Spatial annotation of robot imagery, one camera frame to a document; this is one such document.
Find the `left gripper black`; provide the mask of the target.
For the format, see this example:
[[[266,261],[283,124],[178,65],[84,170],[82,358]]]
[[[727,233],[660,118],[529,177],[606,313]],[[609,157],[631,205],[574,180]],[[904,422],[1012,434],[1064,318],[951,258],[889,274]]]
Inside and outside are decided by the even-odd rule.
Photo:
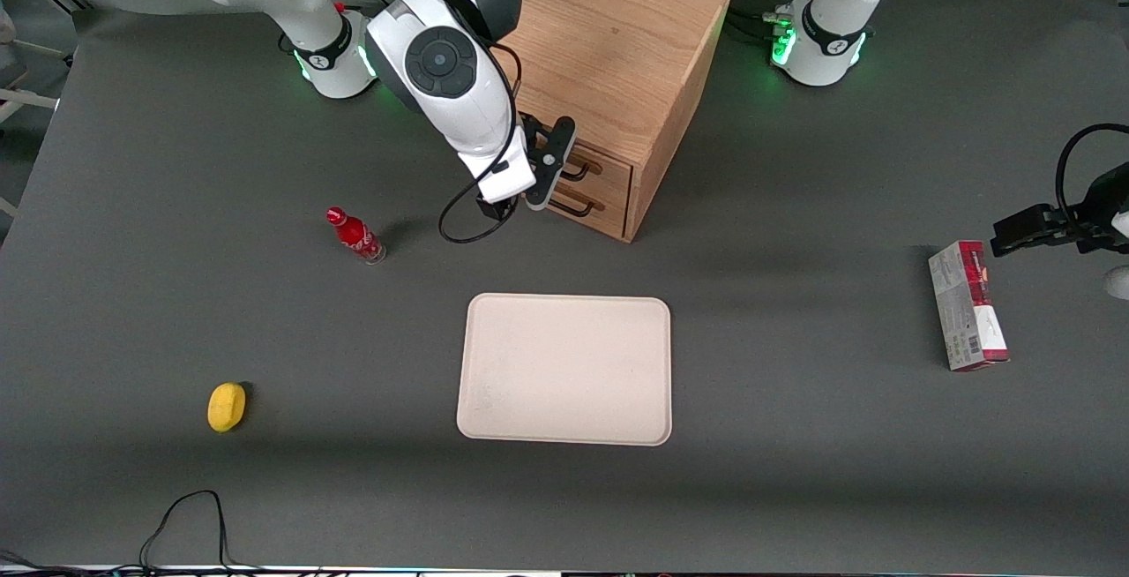
[[[1093,180],[1080,203],[1068,206],[1065,199],[1065,164],[1060,161],[1054,174],[1054,196],[1059,208],[1030,206],[994,222],[992,255],[1004,257],[1019,250],[1071,243],[1076,244],[1080,254],[1099,250],[1128,254],[1126,231],[1115,224],[1119,216],[1126,219],[1128,163]]]

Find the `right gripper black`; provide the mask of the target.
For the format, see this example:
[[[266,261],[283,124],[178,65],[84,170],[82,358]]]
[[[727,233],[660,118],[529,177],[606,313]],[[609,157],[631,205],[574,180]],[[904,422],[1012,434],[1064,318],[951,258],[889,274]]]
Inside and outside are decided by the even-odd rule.
[[[519,112],[516,119],[504,151],[487,167],[483,180],[476,180],[476,206],[496,221],[504,220],[517,206],[520,194],[534,186],[536,175],[531,154],[558,155],[555,125],[528,112]]]

